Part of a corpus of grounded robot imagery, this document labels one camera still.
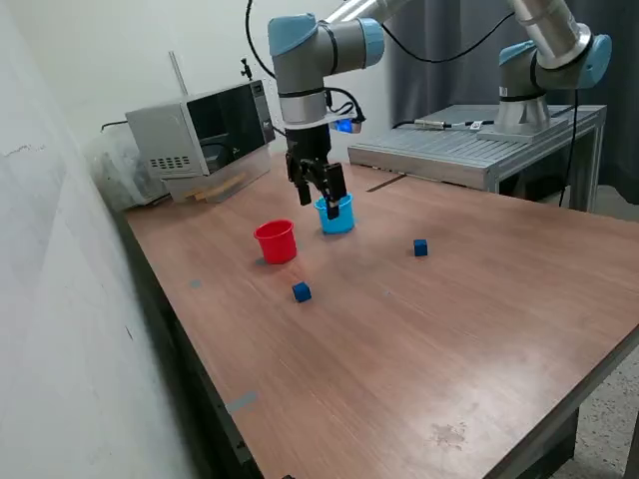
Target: metal table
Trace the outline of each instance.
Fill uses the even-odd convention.
[[[567,120],[561,128],[531,143],[477,138],[476,132],[424,130],[408,125],[348,149],[350,162],[411,176],[499,193],[499,183],[570,145],[574,112],[570,106],[552,106],[554,118]],[[424,117],[458,123],[494,120],[496,105],[455,105]],[[573,158],[570,208],[594,209],[605,106],[581,106],[577,114],[577,143]]]

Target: tape mark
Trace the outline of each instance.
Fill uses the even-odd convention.
[[[239,411],[243,407],[247,407],[248,405],[254,403],[258,400],[258,394],[254,391],[246,393],[240,399],[230,402],[227,404],[227,411],[229,414],[233,414],[234,412]]]
[[[381,185],[377,185],[376,187],[372,187],[370,190],[366,190],[367,193],[373,193],[376,192],[377,190],[381,190],[383,187],[387,187],[388,185],[392,185],[395,182],[398,182],[399,180],[403,180],[404,178],[406,178],[406,174],[401,174],[398,177],[395,177],[391,180],[388,180],[387,182],[383,182]]]

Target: table leg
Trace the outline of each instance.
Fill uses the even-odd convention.
[[[623,479],[639,479],[639,417],[637,417],[635,436],[632,439],[632,446],[630,446],[628,465],[626,466],[626,474],[623,476]]]
[[[570,182],[570,209],[593,212],[597,201],[604,125],[575,143]]]
[[[537,459],[517,479],[546,479],[575,456],[579,409],[553,434],[538,451]]]

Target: black cable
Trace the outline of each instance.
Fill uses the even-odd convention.
[[[570,167],[572,166],[572,156],[575,151],[575,142],[577,141],[577,112],[579,111],[579,91],[575,90],[575,112],[572,117],[572,140],[570,142],[570,153],[568,154],[568,167],[566,168],[566,175],[563,178],[563,188],[561,189],[561,197],[559,197],[559,207],[563,203],[563,197],[566,194],[566,188],[568,187],[568,180],[570,177]]]
[[[107,127],[115,127],[116,125],[125,125],[129,122],[127,122],[126,120],[124,122],[111,122],[111,123],[105,123],[102,128],[100,129],[100,132],[104,132],[104,129]]]
[[[485,34],[481,40],[479,40],[478,42],[476,42],[475,44],[471,45],[470,47],[466,48],[465,50],[463,50],[462,52],[459,52],[458,54],[450,57],[450,58],[443,58],[441,60],[430,60],[428,58],[421,58],[417,55],[415,55],[414,53],[412,53],[410,50],[408,50],[406,47],[404,47],[401,42],[399,40],[397,40],[397,37],[395,37],[392,32],[390,30],[388,30],[388,28],[385,25],[381,25],[381,28],[383,28],[384,32],[386,32],[386,34],[392,39],[393,42],[395,42],[397,44],[397,46],[404,51],[404,53],[406,53],[407,55],[411,56],[412,58],[414,58],[415,60],[418,60],[420,62],[424,62],[424,63],[446,63],[446,62],[451,62],[453,60],[456,60],[458,58],[463,57],[464,55],[467,55],[468,53],[472,52],[475,48],[477,48],[479,45],[481,45],[483,42],[485,42],[488,37],[490,37],[490,35],[492,35],[493,33],[495,33],[495,31],[506,21],[508,20],[510,17],[512,17],[514,15],[513,13],[509,13],[508,15],[506,15],[505,17],[503,17],[499,23],[497,23],[497,25],[495,25],[492,30],[490,30],[487,34]]]
[[[404,122],[395,123],[392,126],[392,129],[394,130],[395,128],[403,127],[404,125],[414,125],[414,123],[415,123],[415,120],[406,120]]]
[[[247,34],[247,41],[249,42],[249,47],[251,47],[253,56],[256,57],[256,60],[258,61],[262,69],[265,72],[267,72],[267,75],[269,75],[271,78],[275,78],[276,75],[271,70],[269,70],[269,67],[267,67],[265,63],[262,61],[262,59],[260,58],[260,55],[258,54],[258,50],[256,50],[256,46],[253,44],[253,38],[251,36],[251,7],[253,7],[253,0],[249,0],[249,3],[247,3],[247,14],[245,15],[245,19],[244,19],[244,29],[245,29],[245,33]]]
[[[347,90],[344,90],[342,88],[335,88],[335,87],[326,87],[325,90],[327,92],[337,92],[337,93],[341,93],[344,96],[346,96],[350,102],[354,105],[355,108],[355,112],[357,113],[357,118],[355,118],[354,120],[358,123],[363,123],[366,120],[366,117],[363,115],[363,111],[361,110],[361,107],[359,106],[359,102],[357,101],[357,99],[352,95],[351,92],[348,92]]]
[[[334,110],[331,107],[328,107],[328,109],[332,112],[335,113],[336,115],[347,115],[350,112],[352,112],[352,110],[355,108],[355,105],[352,102],[346,102],[344,103],[342,106],[340,106],[338,109]]]
[[[463,122],[464,126],[466,126],[466,127],[470,127],[473,123],[475,123],[475,122],[473,122],[473,121]],[[406,121],[403,121],[403,122],[395,123],[395,124],[392,126],[392,129],[394,130],[395,128],[402,127],[403,125],[414,125],[414,124],[415,124],[415,120],[406,120]],[[482,121],[481,121],[481,124],[482,124],[482,125],[494,125],[494,124],[495,124],[495,122],[494,122],[493,120],[482,120]],[[450,129],[450,128],[452,128],[453,126],[454,126],[454,125],[451,125],[450,123],[444,123],[442,128],[445,130],[445,129],[447,129],[447,128],[448,128],[448,129]]]

